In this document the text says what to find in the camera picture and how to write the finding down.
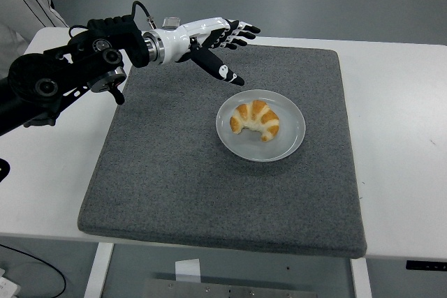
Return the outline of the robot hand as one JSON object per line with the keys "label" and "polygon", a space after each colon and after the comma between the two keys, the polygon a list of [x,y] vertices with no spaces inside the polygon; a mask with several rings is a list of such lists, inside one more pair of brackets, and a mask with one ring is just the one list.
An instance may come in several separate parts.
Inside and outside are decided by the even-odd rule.
{"label": "robot hand", "polygon": [[160,63],[182,63],[191,60],[212,77],[244,85],[244,80],[234,73],[212,50],[244,47],[261,32],[258,27],[240,20],[213,17],[182,24],[173,30],[156,29],[160,43]]}

